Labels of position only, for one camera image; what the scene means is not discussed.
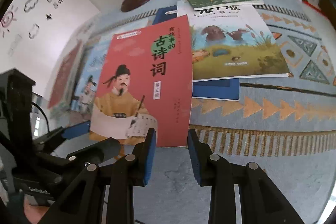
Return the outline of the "person's left hand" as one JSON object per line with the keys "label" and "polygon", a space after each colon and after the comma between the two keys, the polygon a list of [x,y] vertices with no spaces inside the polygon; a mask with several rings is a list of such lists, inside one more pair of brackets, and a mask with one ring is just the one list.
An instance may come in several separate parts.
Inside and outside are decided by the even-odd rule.
{"label": "person's left hand", "polygon": [[23,210],[29,223],[37,224],[48,211],[49,207],[31,205],[27,197],[24,198]]}

